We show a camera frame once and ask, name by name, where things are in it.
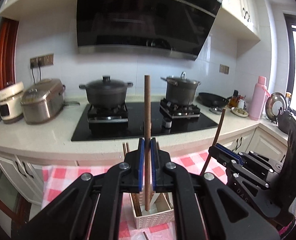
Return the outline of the pink white checkered tablecloth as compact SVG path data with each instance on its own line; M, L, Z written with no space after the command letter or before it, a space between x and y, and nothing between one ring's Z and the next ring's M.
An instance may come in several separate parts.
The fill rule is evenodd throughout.
M200 174L208 156L208 151L201 151L191 154L173 157L171 160L185 167L190 173ZM44 194L41 207L47 206L55 197L66 189L73 181L85 172L98 175L107 172L109 166L59 166L48 165L42 168L44 181ZM176 239L175 225L173 222L160 224L147 229L137 230L134 222L131 207L130 195L123 195L121 209L121 222L119 226L119 239Z

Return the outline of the white lower cabinets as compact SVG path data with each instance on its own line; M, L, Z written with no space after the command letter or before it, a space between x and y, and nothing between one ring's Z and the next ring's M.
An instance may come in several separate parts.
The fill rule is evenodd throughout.
M152 187L158 193L172 193L175 220L180 226L211 221L223 225L275 220L286 224L286 213L296 197L296 127L290 129L286 158L280 169L254 152L237 154L216 144L209 156L226 168L227 184L212 173L196 175L173 163L168 152L152 151ZM121 213L124 193L143 189L145 141L128 153L122 163L106 173L83 173L31 222L30 228L47 226L111 225Z

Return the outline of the small plate with food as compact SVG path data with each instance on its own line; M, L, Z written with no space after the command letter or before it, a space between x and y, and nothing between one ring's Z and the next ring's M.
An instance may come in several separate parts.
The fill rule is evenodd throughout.
M242 108L238 108L238 107L232 107L231 108L231 112L234 114L234 115L237 115L241 118L246 118L248 117L249 113L247 111L245 111L244 109Z

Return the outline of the small metal dish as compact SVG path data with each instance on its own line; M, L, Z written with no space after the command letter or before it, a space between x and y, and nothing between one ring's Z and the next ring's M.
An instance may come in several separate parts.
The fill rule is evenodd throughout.
M216 114L216 115L221 115L223 109L221 107L210 107L209 111L211 111L212 113Z

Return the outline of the black frying pan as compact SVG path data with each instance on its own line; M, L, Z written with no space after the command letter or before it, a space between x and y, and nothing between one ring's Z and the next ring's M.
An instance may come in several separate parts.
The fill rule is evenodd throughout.
M229 100L216 94L211 93L199 93L197 99L202 105L207 107L225 107Z

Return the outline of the tall black stock pot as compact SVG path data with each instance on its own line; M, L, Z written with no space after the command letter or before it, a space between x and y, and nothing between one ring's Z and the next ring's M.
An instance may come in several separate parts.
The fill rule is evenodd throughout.
M167 76L160 79L167 83L165 99L180 106L192 105L197 87L201 84L200 81L188 79L186 72L182 72L180 77Z

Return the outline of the black teapot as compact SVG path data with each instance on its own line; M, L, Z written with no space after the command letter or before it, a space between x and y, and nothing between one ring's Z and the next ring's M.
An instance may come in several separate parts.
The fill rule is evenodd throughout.
M278 129L284 134L289 135L291 131L296 132L296 116L292 112L288 110L281 111L279 109L276 122Z

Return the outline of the black casserole pot with lid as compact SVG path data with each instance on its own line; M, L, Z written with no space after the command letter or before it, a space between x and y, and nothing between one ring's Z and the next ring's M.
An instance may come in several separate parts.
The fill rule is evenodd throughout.
M79 88L86 91L88 102L94 107L115 108L125 102L127 90L133 87L132 82L111 79L105 75L101 80L80 84Z

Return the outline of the pink thermos bottle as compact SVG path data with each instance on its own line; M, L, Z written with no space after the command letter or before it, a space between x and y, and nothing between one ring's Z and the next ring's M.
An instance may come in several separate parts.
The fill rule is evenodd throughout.
M264 104L270 96L270 93L267 90L266 81L266 77L258 77L258 81L254 88L254 93L252 95L252 101L248 112L248 116L251 120L257 121L261 118Z

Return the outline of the glass pot lid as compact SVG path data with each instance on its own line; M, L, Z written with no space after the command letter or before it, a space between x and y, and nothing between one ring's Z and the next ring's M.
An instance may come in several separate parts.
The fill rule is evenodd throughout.
M269 96L265 103L266 116L270 121L275 122L279 112L282 114L287 107L285 96L279 92L275 92Z

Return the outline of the black range hood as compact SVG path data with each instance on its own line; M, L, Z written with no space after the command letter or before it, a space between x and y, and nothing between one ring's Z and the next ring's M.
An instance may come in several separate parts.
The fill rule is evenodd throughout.
M77 47L195 60L222 1L77 0Z

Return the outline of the white small cooker appliance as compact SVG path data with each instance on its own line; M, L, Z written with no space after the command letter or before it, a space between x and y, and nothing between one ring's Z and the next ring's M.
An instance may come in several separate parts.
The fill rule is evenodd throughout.
M11 124L23 118L21 107L23 93L23 82L15 83L0 90L0 116L5 124Z

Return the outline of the red wooden glass door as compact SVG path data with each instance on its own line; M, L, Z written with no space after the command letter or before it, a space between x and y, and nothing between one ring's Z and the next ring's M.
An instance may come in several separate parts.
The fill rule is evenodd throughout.
M15 47L19 22L2 18L0 24L0 90L15 83Z

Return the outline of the wall switch plate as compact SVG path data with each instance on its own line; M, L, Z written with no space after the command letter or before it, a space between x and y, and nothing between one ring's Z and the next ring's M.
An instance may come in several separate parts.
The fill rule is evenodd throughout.
M220 64L220 68L219 68L219 72L220 73L228 75L229 74L229 70L230 70L230 67L229 66L226 66L224 64Z

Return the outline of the wall power outlet strip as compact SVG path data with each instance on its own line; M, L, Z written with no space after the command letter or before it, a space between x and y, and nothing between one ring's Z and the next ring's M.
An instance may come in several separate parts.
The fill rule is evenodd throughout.
M54 54L47 54L30 59L30 68L52 66L54 64Z

